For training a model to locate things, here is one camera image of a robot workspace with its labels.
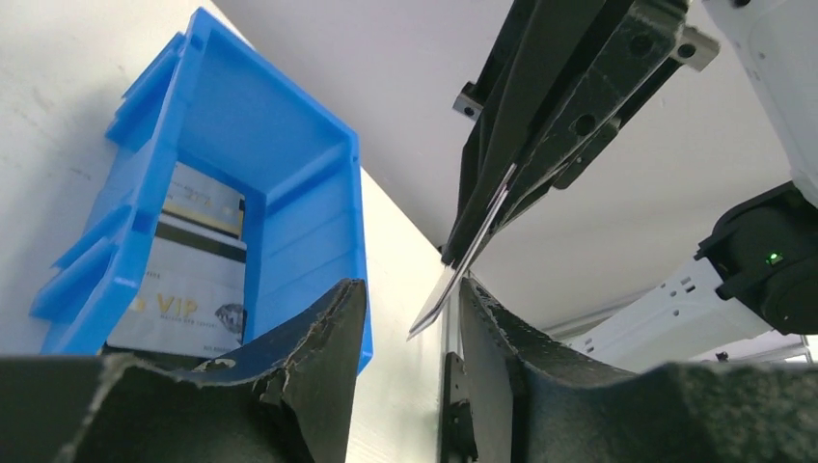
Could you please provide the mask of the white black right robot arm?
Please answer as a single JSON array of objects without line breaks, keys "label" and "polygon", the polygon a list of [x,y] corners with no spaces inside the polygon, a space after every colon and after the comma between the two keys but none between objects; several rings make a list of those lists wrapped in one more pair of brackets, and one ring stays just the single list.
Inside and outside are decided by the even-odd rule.
[{"label": "white black right robot arm", "polygon": [[[791,177],[730,208],[694,256],[577,337],[588,357],[641,372],[776,331],[817,331],[817,5],[709,1],[781,141]],[[455,109],[474,122],[461,157],[443,274],[410,328],[447,304],[488,241],[571,185],[682,67],[716,41],[685,1],[516,1]]]}]

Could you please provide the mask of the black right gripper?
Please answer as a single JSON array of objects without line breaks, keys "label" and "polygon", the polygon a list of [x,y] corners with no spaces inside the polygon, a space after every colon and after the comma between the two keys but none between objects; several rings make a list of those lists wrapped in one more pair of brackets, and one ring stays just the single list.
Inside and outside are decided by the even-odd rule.
[{"label": "black right gripper", "polygon": [[444,264],[458,264],[511,164],[496,218],[508,224],[566,189],[682,67],[719,44],[687,21],[686,1],[515,1],[455,109],[475,122],[460,163]]}]

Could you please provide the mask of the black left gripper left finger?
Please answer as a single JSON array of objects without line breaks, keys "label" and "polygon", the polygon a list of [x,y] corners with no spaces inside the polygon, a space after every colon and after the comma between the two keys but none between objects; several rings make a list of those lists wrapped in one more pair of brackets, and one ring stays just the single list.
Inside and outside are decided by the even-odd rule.
[{"label": "black left gripper left finger", "polygon": [[367,309],[343,279],[192,370],[131,354],[5,357],[5,462],[342,462]]}]

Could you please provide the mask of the blue plastic bin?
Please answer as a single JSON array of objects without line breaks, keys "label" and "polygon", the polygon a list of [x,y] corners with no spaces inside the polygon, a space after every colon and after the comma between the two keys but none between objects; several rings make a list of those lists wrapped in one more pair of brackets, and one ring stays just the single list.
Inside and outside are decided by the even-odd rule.
[{"label": "blue plastic bin", "polygon": [[43,354],[94,354],[137,293],[176,164],[245,199],[244,335],[367,275],[356,133],[222,22],[195,10],[123,94],[118,148],[79,239],[30,313]]}]

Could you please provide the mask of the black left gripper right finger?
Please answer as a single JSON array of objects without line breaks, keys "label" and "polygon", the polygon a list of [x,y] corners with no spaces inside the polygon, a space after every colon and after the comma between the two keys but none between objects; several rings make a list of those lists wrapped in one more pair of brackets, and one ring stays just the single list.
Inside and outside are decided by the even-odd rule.
[{"label": "black left gripper right finger", "polygon": [[809,364],[591,359],[464,279],[461,339],[482,462],[813,462]]}]

